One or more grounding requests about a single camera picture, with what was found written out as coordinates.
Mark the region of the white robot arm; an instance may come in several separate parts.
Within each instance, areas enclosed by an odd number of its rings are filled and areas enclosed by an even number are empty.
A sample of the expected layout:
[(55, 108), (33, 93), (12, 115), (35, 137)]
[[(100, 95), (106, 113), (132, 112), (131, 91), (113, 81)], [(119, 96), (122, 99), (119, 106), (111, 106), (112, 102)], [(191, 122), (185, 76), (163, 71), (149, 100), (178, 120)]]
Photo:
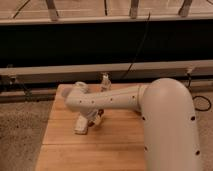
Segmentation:
[(87, 93), (75, 84), (65, 104), (72, 111), (129, 109), (141, 113), (147, 171), (203, 171), (197, 118), (189, 90), (179, 81), (160, 78), (105, 92)]

